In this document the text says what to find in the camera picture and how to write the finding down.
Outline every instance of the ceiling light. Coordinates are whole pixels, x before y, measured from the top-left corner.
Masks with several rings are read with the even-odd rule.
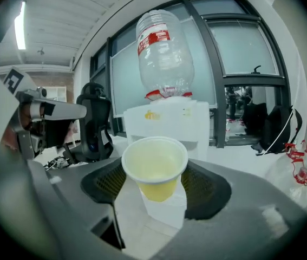
[[[19,50],[25,50],[25,41],[24,41],[24,9],[25,1],[22,1],[21,12],[19,16],[15,18],[15,35],[17,47]]]

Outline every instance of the paper cup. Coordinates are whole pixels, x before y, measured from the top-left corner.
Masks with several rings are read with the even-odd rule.
[[[152,201],[162,202],[175,191],[188,163],[187,149],[175,139],[155,136],[130,144],[122,156],[125,173]]]

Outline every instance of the cup rim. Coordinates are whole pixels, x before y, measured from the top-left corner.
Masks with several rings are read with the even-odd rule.
[[[173,142],[175,145],[179,146],[179,148],[182,150],[182,153],[183,153],[183,160],[182,160],[182,166],[183,168],[181,169],[181,171],[165,180],[161,180],[161,179],[150,179],[150,180],[142,180],[138,177],[136,177],[131,171],[128,170],[127,168],[127,165],[126,165],[126,161],[125,161],[125,156],[126,154],[128,153],[128,150],[130,149],[131,146],[133,146],[134,144],[138,144],[140,142],[146,142],[146,141],[150,141],[150,140],[166,140],[166,141],[170,141],[170,142]],[[183,171],[185,171],[186,167],[187,167],[187,163],[188,163],[188,152],[187,152],[187,149],[186,147],[181,143],[179,142],[178,140],[176,139],[173,139],[173,138],[169,138],[169,137],[166,137],[166,136],[149,136],[149,137],[146,137],[146,138],[142,138],[140,140],[137,140],[133,143],[131,143],[126,149],[125,151],[123,152],[123,155],[122,155],[122,159],[121,159],[121,162],[122,162],[122,167],[125,171],[125,173],[131,177],[133,180],[139,182],[139,183],[143,183],[143,184],[163,184],[163,183],[167,183],[175,178],[177,178],[178,176],[180,176]]]

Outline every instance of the office chair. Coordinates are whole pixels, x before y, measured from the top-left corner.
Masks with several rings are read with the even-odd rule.
[[[111,102],[106,98],[104,88],[97,83],[87,83],[76,103],[87,108],[86,116],[79,120],[81,143],[72,149],[64,144],[63,156],[69,158],[72,164],[91,163],[109,158],[114,150],[107,131]],[[102,131],[108,140],[105,145]]]

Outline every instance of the red label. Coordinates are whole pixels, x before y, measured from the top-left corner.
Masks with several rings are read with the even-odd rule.
[[[145,37],[138,45],[138,55],[151,44],[159,42],[159,41],[169,41],[170,36],[168,30],[162,30],[157,32],[150,33],[147,37]]]

